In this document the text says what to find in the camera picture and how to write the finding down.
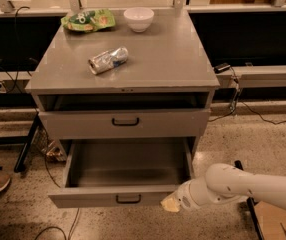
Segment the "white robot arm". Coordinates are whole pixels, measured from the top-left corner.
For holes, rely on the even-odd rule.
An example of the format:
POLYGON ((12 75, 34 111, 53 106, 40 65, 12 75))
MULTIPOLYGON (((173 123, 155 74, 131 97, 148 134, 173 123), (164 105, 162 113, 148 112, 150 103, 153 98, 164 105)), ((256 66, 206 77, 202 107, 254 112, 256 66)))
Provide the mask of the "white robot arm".
POLYGON ((246 196, 286 210, 286 176, 254 174, 217 163, 203 176, 181 184, 161 201, 164 210, 179 212, 221 205, 246 196))

